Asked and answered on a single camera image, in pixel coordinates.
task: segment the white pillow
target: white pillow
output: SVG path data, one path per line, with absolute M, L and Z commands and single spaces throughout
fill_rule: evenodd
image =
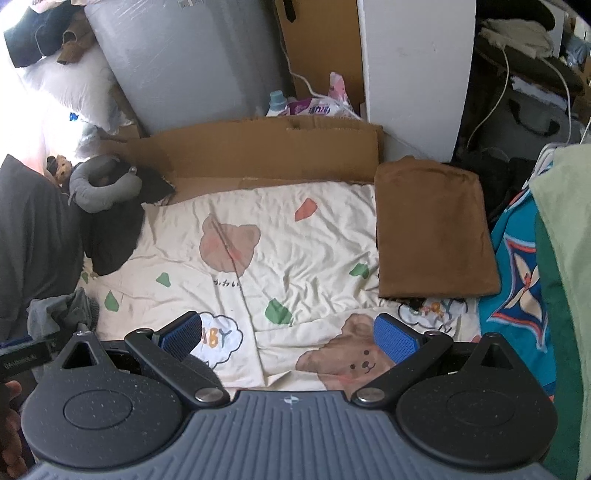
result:
M 78 63 L 56 62 L 60 52 L 19 69 L 22 81 L 35 91 L 47 92 L 82 120 L 117 132 L 121 112 L 109 93 L 115 75 L 99 45 L 94 45 Z

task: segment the grey neck pillow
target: grey neck pillow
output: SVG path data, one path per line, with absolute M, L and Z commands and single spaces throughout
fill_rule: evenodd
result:
M 117 165 L 113 155 L 100 155 L 79 165 L 70 177 L 70 200 L 85 212 L 98 213 L 110 209 L 114 203 L 127 202 L 139 195 L 142 181 L 135 175 L 135 167 L 112 185 L 95 187 Z

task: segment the green fabric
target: green fabric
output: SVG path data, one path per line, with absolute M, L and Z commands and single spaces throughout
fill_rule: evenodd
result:
M 583 405 L 579 349 L 554 250 L 539 215 L 535 217 L 535 246 L 556 358 L 554 406 L 558 412 L 558 430 L 544 466 L 562 480 L 574 480 L 579 467 L 579 435 L 573 432 L 581 431 Z
M 572 145 L 556 150 L 552 169 L 530 184 L 556 255 L 579 348 L 583 405 L 577 480 L 591 475 L 590 186 L 591 145 Z

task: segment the brown folded blanket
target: brown folded blanket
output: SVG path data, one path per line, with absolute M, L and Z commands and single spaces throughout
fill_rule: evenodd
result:
M 499 293 L 477 175 L 404 157 L 378 167 L 375 197 L 381 297 Z

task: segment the cardboard box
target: cardboard box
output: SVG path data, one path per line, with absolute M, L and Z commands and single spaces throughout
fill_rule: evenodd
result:
M 205 193 L 307 181 L 372 183 L 383 140 L 381 127 L 357 120 L 286 116 L 104 140 L 102 152 L 158 170 L 175 185 L 177 203 Z
M 322 95 L 329 92 L 330 72 L 340 73 L 359 113 L 365 91 L 357 1 L 275 0 L 275 7 L 292 71 Z M 294 84 L 299 99 L 310 97 L 302 80 L 294 78 Z

